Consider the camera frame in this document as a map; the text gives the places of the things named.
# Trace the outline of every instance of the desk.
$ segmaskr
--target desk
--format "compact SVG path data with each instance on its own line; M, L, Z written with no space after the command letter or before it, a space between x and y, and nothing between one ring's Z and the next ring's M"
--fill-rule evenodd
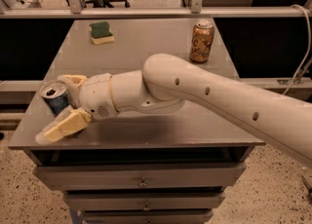
M157 53L188 60L198 19L107 21L115 42L95 46L88 26L96 20L76 20L44 82L59 74L138 70ZM210 60L199 66L239 80L217 29ZM37 93L9 147L23 150L37 165L34 174L62 191L87 222L206 222L244 171L246 157L264 144L191 102L170 115L122 113L53 145L37 144L35 135L53 119Z

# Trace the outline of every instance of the soda can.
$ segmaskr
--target soda can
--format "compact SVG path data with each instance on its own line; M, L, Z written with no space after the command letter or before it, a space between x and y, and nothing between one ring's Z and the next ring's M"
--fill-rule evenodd
M54 80L46 83L40 88L40 95L55 116L69 105L67 85L63 81Z
M201 21L194 25L189 58L198 63L207 62L214 36L215 28L209 21Z

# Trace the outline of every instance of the white robotic arm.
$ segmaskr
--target white robotic arm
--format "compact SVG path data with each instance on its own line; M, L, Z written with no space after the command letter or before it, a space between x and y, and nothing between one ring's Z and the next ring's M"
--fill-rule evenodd
M98 121L123 111L174 112L185 99L312 168L310 103L215 75L176 56L151 56L142 71L94 76L79 92L81 108Z

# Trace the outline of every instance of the drawer knob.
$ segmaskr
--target drawer knob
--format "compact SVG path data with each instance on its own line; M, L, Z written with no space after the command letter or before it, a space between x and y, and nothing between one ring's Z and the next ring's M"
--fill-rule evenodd
M150 207L148 206L148 203L145 203L143 211L150 211Z
M145 178L141 178L140 182L137 185L140 188L146 188L147 187L147 182L145 181Z

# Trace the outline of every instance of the speckled floor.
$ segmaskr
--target speckled floor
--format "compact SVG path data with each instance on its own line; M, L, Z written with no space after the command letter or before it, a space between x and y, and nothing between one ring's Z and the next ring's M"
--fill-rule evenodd
M33 163L22 151L9 150L12 131L0 141L1 224L70 224L60 192L50 191L32 175ZM209 224L312 223L312 204L301 176L311 169L269 145L256 147L246 160L247 169Z

